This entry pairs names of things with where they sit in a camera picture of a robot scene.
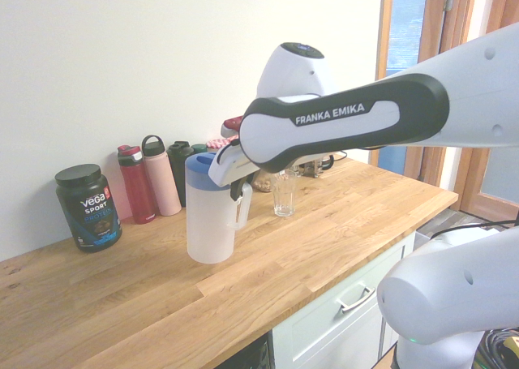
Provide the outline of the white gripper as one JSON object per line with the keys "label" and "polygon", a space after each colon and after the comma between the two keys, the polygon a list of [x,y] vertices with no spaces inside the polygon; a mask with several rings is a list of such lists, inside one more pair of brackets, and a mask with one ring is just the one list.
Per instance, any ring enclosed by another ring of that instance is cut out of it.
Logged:
{"label": "white gripper", "polygon": [[232,141],[218,150],[208,175],[219,187],[230,185],[230,197],[237,201],[242,196],[244,184],[252,184],[259,170],[244,154],[240,142]]}

